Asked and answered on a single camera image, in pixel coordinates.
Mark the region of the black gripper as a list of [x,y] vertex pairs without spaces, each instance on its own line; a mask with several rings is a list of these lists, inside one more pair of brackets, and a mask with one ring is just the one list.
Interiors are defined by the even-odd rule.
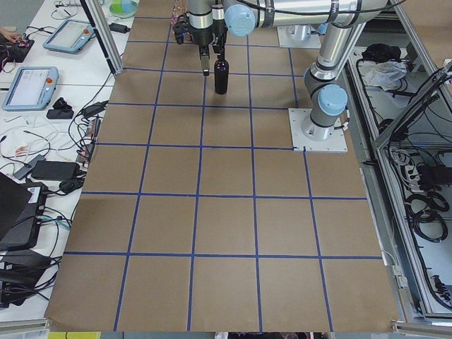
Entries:
[[225,60],[227,34],[223,12],[186,12],[172,26],[172,31],[177,44],[184,44],[185,39],[188,39],[198,46],[204,76],[210,74],[210,46],[217,60]]

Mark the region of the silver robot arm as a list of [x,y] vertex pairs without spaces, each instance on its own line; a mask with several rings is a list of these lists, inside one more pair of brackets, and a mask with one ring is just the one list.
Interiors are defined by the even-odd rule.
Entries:
[[331,88],[365,24],[398,6],[389,1],[188,1],[172,24],[177,44],[186,35],[198,46],[204,76],[214,75],[215,93],[229,85],[225,58],[228,35],[247,37],[255,29],[325,25],[315,62],[307,69],[308,93],[320,99],[321,87]]

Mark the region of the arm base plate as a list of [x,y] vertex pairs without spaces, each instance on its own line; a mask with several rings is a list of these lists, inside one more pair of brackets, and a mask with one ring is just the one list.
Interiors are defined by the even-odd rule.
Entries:
[[345,132],[337,117],[333,126],[319,127],[311,120],[311,109],[289,108],[292,148],[295,152],[346,153]]
[[310,25],[277,27],[280,47],[299,49],[320,49],[319,34]]

